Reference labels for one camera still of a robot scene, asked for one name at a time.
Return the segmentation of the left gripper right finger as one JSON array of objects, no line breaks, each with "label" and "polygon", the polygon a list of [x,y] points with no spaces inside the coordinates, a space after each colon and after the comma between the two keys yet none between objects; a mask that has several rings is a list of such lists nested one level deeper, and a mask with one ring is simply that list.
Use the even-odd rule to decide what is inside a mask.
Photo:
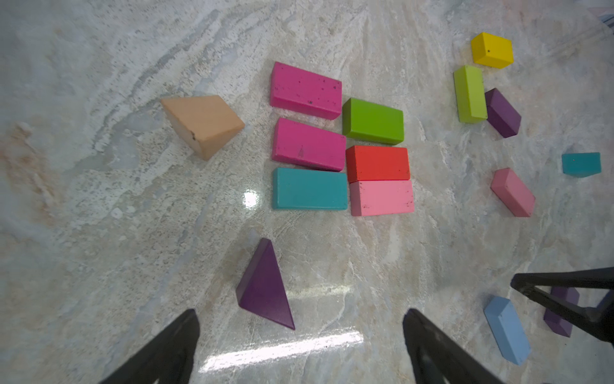
[{"label": "left gripper right finger", "polygon": [[500,383],[419,310],[410,308],[403,332],[417,383]]}]

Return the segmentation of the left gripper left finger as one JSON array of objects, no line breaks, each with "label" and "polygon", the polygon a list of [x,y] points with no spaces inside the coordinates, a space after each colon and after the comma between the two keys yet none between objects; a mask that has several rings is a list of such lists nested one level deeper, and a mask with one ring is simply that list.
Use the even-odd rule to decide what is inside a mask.
[{"label": "left gripper left finger", "polygon": [[198,315],[188,309],[102,382],[187,383],[199,336]]}]

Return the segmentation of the light pink rectangular block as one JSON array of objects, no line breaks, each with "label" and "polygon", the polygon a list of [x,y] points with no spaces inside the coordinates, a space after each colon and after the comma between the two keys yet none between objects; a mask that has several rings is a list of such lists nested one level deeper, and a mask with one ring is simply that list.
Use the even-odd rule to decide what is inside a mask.
[{"label": "light pink rectangular block", "polygon": [[411,180],[350,183],[351,214],[355,217],[414,212]]}]

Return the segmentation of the red rectangular block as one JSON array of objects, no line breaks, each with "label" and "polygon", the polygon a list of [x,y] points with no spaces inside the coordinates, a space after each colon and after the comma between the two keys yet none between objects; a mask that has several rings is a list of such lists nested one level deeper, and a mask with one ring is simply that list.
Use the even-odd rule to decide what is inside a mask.
[{"label": "red rectangular block", "polygon": [[349,183],[411,179],[406,148],[353,146],[345,156]]}]

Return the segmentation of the teal rectangular block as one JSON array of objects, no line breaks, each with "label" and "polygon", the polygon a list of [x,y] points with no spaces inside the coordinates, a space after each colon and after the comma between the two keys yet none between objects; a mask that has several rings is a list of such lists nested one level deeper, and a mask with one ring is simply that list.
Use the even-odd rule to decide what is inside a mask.
[{"label": "teal rectangular block", "polygon": [[273,209],[345,211],[346,174],[278,167],[273,172]]}]

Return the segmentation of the green rectangular block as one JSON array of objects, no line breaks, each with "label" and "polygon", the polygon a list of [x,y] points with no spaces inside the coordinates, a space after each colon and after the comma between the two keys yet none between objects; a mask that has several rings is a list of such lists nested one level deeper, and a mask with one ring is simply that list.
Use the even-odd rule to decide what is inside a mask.
[{"label": "green rectangular block", "polygon": [[405,140],[401,110],[351,98],[342,107],[342,133],[350,139],[397,145]]}]

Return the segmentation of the hot pink rectangular block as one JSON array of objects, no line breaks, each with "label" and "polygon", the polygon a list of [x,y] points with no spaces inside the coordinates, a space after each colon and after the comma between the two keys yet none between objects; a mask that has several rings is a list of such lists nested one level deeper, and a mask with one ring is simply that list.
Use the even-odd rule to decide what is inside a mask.
[{"label": "hot pink rectangular block", "polygon": [[279,118],[274,129],[272,159],[320,171],[345,167],[346,137],[314,126]]}]

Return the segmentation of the magenta rectangular block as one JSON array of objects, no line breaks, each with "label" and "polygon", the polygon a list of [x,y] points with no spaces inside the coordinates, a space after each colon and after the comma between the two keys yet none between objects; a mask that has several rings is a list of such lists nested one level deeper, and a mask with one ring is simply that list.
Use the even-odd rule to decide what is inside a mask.
[{"label": "magenta rectangular block", "polygon": [[342,114],[342,82],[275,62],[271,74],[270,105],[335,120]]}]

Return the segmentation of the light blue rectangular block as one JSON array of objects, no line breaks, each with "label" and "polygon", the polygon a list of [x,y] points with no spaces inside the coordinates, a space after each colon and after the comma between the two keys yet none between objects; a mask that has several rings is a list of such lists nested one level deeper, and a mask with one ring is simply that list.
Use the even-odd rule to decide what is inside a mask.
[{"label": "light blue rectangular block", "polygon": [[518,366],[523,365],[531,353],[531,347],[512,302],[493,296],[484,308],[484,315],[503,358]]}]

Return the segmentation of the purple triangular block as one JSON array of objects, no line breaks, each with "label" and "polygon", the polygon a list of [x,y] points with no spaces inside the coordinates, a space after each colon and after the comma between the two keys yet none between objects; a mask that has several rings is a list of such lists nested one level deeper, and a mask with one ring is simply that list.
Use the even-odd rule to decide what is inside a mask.
[{"label": "purple triangular block", "polygon": [[238,305],[262,318],[295,330],[273,243],[262,238],[236,289]]}]

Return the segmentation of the teal wedge block right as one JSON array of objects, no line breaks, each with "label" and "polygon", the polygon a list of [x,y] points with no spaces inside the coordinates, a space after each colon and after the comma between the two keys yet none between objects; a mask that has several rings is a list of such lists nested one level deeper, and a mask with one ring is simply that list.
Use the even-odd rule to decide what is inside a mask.
[{"label": "teal wedge block right", "polygon": [[568,176],[586,178],[601,173],[601,154],[569,153],[561,155],[562,171]]}]

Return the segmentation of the dark purple small block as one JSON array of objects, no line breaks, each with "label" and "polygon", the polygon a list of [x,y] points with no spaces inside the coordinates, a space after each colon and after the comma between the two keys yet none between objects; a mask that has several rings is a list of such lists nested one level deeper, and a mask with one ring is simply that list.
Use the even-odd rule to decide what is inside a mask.
[{"label": "dark purple small block", "polygon": [[484,96],[489,124],[504,139],[518,135],[521,126],[521,115],[512,104],[497,88],[487,91]]}]

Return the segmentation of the lime green small block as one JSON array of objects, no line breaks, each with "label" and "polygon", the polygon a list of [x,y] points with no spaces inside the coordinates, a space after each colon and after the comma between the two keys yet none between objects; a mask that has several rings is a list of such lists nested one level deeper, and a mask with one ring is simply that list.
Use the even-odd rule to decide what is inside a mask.
[{"label": "lime green small block", "polygon": [[484,80],[481,69],[465,65],[454,74],[459,120],[462,123],[480,123],[488,118]]}]

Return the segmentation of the natural wood triangular block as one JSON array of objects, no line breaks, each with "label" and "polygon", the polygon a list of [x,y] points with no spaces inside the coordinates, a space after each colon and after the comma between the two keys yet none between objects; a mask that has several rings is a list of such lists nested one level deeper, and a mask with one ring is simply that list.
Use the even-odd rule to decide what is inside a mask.
[{"label": "natural wood triangular block", "polygon": [[177,135],[203,160],[210,160],[245,123],[218,95],[160,100]]}]

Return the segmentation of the yellow small block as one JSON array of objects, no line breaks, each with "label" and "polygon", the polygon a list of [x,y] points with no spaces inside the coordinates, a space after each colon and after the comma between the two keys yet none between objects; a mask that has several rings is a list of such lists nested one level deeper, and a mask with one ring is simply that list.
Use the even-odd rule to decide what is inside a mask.
[{"label": "yellow small block", "polygon": [[486,67],[505,68],[514,63],[513,43],[483,32],[472,39],[473,62]]}]

